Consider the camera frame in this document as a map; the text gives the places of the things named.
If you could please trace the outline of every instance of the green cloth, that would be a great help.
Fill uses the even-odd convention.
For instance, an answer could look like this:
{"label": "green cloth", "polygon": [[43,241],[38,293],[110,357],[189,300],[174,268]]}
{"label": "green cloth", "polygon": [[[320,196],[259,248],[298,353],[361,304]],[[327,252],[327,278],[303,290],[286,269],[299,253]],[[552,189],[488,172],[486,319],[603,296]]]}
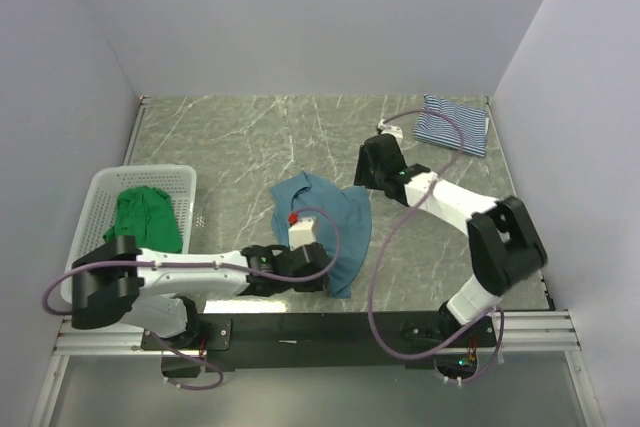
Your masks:
{"label": "green cloth", "polygon": [[138,248],[182,252],[182,237],[173,214],[171,197],[164,190],[134,187],[118,196],[115,224],[105,232],[105,242],[118,235],[133,235]]}

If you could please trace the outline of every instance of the white wall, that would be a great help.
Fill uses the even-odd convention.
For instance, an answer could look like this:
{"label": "white wall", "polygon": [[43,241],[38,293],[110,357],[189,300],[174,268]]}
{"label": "white wall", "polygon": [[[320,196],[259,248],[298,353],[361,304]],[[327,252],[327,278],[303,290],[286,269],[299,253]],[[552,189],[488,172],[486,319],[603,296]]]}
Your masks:
{"label": "white wall", "polygon": [[0,0],[2,425],[29,421],[59,319],[62,273],[93,174],[122,161],[136,98],[80,0]]}
{"label": "white wall", "polygon": [[545,0],[495,96],[611,426],[640,422],[640,0]]}
{"label": "white wall", "polygon": [[493,93],[542,0],[90,0],[140,94]]}

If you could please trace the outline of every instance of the marble table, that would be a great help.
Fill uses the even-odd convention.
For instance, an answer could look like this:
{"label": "marble table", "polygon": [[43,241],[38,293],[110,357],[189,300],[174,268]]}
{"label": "marble table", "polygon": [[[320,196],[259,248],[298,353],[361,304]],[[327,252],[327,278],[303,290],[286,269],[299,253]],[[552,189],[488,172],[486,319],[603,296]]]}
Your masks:
{"label": "marble table", "polygon": [[[488,109],[484,96],[449,97]],[[188,164],[198,173],[191,253],[216,253],[275,241],[269,188],[301,170],[352,185],[358,148],[380,118],[420,108],[422,96],[148,97],[131,150],[131,164]],[[449,150],[416,142],[414,116],[399,119],[407,164],[438,169]],[[494,197],[513,193],[493,123],[487,156],[463,156],[445,179]],[[373,231],[350,299],[326,293],[285,292],[268,299],[218,299],[205,294],[208,313],[358,312],[365,310],[370,272],[383,239],[405,208],[370,192]],[[374,306],[383,311],[434,310],[471,274],[468,241],[430,215],[417,215],[396,236],[378,275]],[[517,285],[502,304],[546,310],[541,275]]]}

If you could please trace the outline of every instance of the folded striped shirt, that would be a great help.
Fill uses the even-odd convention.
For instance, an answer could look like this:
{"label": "folded striped shirt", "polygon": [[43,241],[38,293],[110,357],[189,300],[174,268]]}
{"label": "folded striped shirt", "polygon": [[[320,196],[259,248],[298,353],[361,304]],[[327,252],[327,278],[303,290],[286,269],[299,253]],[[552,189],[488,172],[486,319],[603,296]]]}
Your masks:
{"label": "folded striped shirt", "polygon": [[[424,96],[424,108],[436,110],[451,117],[464,134],[464,149],[467,154],[484,157],[487,148],[487,131],[489,130],[489,117],[482,109],[474,109],[467,105],[454,104],[445,99],[432,95]],[[416,140],[430,144],[460,148],[458,133],[449,123],[428,112],[421,112],[413,129]]]}

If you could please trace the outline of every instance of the white laundry basket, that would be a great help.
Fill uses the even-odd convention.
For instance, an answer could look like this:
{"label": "white laundry basket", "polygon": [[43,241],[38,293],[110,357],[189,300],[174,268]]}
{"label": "white laundry basket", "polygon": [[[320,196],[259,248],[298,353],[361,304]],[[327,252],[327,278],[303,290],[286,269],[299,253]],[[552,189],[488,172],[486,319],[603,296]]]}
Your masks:
{"label": "white laundry basket", "polygon": [[[78,258],[104,244],[102,236],[113,225],[118,195],[131,187],[146,185],[171,196],[173,212],[182,235],[182,253],[189,251],[196,171],[188,165],[133,165],[98,172],[91,181],[71,244],[65,271]],[[71,280],[63,282],[62,298],[71,302]]]}

